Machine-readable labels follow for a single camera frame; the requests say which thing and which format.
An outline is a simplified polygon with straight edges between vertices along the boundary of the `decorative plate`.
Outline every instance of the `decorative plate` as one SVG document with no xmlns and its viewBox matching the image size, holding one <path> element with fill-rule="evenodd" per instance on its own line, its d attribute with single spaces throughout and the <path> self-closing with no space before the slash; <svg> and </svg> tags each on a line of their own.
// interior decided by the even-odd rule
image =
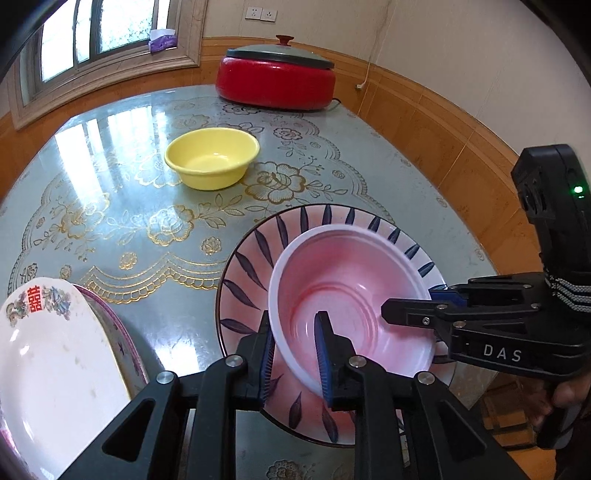
<svg viewBox="0 0 591 480">
<path fill-rule="evenodd" d="M 352 207 L 320 204 L 295 207 L 267 218 L 246 234 L 228 259 L 216 299 L 216 324 L 224 354 L 235 353 L 240 339 L 256 332 L 267 309 L 268 286 L 275 262 L 285 247 L 303 232 L 328 223 L 369 228 L 399 248 L 416 266 L 429 289 L 445 282 L 429 256 L 400 228 Z M 437 342 L 431 372 L 450 384 L 455 363 L 447 360 L 447 347 Z M 329 411 L 287 368 L 275 349 L 271 388 L 264 413 L 286 431 L 306 440 L 331 446 L 355 444 L 353 417 Z"/>
<path fill-rule="evenodd" d="M 148 380 L 114 312 L 79 290 L 35 278 L 2 306 L 0 441 L 32 479 L 58 478 Z"/>
</svg>

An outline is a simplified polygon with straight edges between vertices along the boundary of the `hot pot lid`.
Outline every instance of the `hot pot lid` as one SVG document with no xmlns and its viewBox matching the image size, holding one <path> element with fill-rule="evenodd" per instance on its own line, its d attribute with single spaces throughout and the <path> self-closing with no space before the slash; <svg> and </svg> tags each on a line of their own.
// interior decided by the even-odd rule
<svg viewBox="0 0 591 480">
<path fill-rule="evenodd" d="M 293 37 L 277 35 L 277 38 L 280 41 L 279 45 L 263 44 L 230 48 L 226 55 L 234 59 L 281 61 L 323 70 L 334 68 L 335 64 L 330 60 L 326 60 L 316 53 L 288 45 Z"/>
</svg>

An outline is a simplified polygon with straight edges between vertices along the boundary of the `red double happiness character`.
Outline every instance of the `red double happiness character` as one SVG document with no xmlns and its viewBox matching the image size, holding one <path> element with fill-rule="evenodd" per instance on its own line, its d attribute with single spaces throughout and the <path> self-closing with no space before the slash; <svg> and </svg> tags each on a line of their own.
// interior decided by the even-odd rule
<svg viewBox="0 0 591 480">
<path fill-rule="evenodd" d="M 41 307 L 41 290 L 39 285 L 35 285 L 27 290 L 27 298 L 29 300 L 29 310 L 31 312 L 39 312 L 43 309 L 43 307 Z"/>
</svg>

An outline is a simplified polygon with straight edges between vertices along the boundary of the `pink plastic bowl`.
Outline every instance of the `pink plastic bowl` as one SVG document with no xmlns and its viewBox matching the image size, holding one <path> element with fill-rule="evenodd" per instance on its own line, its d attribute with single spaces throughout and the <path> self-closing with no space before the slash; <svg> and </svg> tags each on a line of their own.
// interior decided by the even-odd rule
<svg viewBox="0 0 591 480">
<path fill-rule="evenodd" d="M 357 226 L 313 228 L 287 246 L 271 275 L 269 319 L 277 348 L 293 374 L 322 396 L 314 317 L 326 310 L 335 333 L 350 338 L 356 353 L 407 377 L 428 370 L 433 333 L 387 324 L 381 306 L 388 298 L 431 298 L 401 251 Z"/>
</svg>

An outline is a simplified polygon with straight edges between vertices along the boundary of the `floral tablecloth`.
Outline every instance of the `floral tablecloth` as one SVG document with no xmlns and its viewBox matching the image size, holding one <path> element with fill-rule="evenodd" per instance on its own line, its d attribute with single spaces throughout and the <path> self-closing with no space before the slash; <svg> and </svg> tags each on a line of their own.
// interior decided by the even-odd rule
<svg viewBox="0 0 591 480">
<path fill-rule="evenodd" d="M 248 131 L 261 153 L 236 185 L 197 192 L 163 160 L 197 128 Z M 0 272 L 9 294 L 35 276 L 79 283 L 110 302 L 153 377 L 185 375 L 221 356 L 214 321 L 226 259 L 257 222 L 309 203 L 358 207 L 396 223 L 448 284 L 494 274 L 437 190 L 390 143 L 337 106 L 310 114 L 228 103 L 212 86 L 157 92 L 67 122 L 0 210 Z M 466 404 L 492 375 L 460 366 Z M 352 478 L 350 449 L 313 445 L 259 414 L 238 416 L 238 478 Z"/>
</svg>

